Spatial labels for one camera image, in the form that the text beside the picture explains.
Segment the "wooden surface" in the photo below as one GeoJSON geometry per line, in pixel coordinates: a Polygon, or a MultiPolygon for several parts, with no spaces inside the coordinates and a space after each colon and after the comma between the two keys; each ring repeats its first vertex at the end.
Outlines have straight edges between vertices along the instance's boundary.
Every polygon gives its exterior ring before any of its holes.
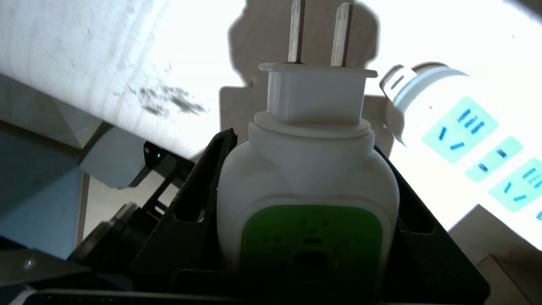
{"type": "MultiPolygon", "coordinates": [[[[303,63],[330,64],[342,2],[306,3],[303,63]]],[[[0,73],[191,158],[223,128],[246,138],[266,108],[267,75],[257,66],[288,60],[290,22],[289,0],[4,0],[0,73]]],[[[382,76],[398,63],[444,62],[538,122],[541,40],[539,16],[510,1],[356,1],[346,65],[382,76]]],[[[378,82],[366,84],[374,98],[363,116],[382,130],[378,82]]],[[[476,204],[443,196],[449,188],[427,179],[431,164],[415,152],[394,145],[391,160],[445,228],[476,204]]]]}

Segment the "metal prong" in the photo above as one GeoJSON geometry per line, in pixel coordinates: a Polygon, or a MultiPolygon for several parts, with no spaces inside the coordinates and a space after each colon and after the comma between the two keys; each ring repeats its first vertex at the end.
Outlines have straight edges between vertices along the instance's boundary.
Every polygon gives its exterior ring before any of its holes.
{"type": "Polygon", "coordinates": [[[335,18],[335,33],[333,35],[333,51],[331,53],[331,66],[346,66],[346,52],[350,38],[350,25],[352,23],[352,3],[343,3],[337,9],[335,18]]]}
{"type": "Polygon", "coordinates": [[[292,1],[292,19],[290,22],[290,47],[288,61],[301,63],[301,45],[303,43],[303,21],[305,19],[305,0],[292,1]]]}

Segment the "green panel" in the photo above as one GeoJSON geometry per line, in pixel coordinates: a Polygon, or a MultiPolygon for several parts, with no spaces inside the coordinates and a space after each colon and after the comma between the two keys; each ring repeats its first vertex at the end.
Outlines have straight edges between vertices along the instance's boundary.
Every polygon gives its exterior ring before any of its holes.
{"type": "Polygon", "coordinates": [[[422,140],[446,161],[455,163],[498,126],[472,98],[465,97],[446,113],[422,140]]]}
{"type": "Polygon", "coordinates": [[[501,144],[490,151],[482,160],[469,168],[465,175],[473,182],[480,182],[519,153],[522,148],[523,145],[518,140],[510,137],[502,141],[501,144]]]}
{"type": "Polygon", "coordinates": [[[512,212],[542,195],[542,163],[530,159],[489,190],[489,194],[512,212]]]}
{"type": "Polygon", "coordinates": [[[241,245],[245,273],[286,273],[301,283],[355,278],[374,288],[382,226],[355,207],[274,206],[246,223],[241,245]]]}

